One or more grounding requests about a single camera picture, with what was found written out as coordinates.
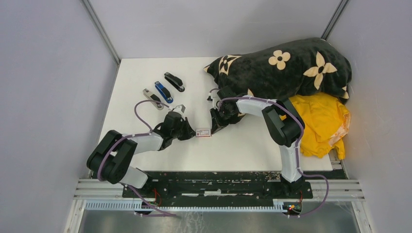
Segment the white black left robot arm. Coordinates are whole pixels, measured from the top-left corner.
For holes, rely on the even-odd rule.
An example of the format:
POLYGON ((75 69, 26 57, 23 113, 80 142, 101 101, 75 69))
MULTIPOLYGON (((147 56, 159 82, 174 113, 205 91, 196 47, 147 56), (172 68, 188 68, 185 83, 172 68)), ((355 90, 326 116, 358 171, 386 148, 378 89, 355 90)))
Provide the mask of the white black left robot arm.
POLYGON ((86 166, 97 174, 100 181, 111 184, 126 184, 145 198, 151 195, 153 184, 148 175, 131 166, 134 155, 148 151, 162 151, 173 140, 185 141, 196 135, 187 117, 170 111, 164 121, 149 133, 123 135, 115 130, 108 131, 89 156, 86 166))

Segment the staple box with staples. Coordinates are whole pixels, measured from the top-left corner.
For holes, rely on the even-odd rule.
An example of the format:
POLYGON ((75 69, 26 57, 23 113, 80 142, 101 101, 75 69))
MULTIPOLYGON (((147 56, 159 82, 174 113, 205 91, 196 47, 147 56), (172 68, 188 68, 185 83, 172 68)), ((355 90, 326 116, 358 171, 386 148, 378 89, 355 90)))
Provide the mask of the staple box with staples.
POLYGON ((197 129, 195 136, 196 137, 211 137, 212 132, 211 132, 211 129, 197 129))

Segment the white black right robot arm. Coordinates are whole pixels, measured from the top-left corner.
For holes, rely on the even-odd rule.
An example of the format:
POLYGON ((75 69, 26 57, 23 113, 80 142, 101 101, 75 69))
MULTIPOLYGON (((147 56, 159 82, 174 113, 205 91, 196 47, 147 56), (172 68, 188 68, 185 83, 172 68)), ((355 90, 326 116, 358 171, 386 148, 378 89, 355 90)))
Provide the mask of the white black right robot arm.
POLYGON ((255 97, 251 92, 241 96, 230 87, 209 91, 207 100, 212 103, 211 133, 237 123, 242 115, 249 114, 264 119, 268 132, 278 145, 281 155, 281 193, 293 198, 300 192, 297 181, 302 179, 300 169, 300 144, 305 124, 289 99, 271 100, 255 97))

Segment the beige stapler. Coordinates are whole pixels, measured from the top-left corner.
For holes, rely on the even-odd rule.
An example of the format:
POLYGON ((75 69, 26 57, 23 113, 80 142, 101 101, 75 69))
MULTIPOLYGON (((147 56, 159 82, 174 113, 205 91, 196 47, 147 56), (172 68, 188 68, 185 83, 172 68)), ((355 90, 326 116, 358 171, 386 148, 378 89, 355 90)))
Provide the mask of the beige stapler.
POLYGON ((143 89, 142 93, 148 100, 152 101, 152 104, 156 107, 157 110, 162 110, 164 108, 161 99, 149 89, 143 89))

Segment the black stapler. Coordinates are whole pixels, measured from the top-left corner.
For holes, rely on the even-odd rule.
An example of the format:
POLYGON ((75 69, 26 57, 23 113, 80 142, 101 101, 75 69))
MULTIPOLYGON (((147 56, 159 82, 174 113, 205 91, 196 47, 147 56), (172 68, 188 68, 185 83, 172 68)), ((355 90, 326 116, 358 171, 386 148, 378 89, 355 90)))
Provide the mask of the black stapler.
POLYGON ((166 81, 168 81, 179 92, 184 92, 185 91, 183 81, 180 78, 172 75, 169 72, 164 73, 164 78, 165 78, 166 81))

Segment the blue stapler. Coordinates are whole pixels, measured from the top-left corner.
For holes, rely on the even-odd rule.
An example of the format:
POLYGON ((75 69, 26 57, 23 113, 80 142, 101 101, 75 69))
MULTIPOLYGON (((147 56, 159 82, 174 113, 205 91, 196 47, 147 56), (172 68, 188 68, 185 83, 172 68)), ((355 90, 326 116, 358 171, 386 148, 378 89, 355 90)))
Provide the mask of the blue stapler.
POLYGON ((171 96, 169 90, 161 82, 156 81, 154 85, 156 90, 160 93, 160 95, 166 101, 166 103, 173 103, 173 97, 171 96))

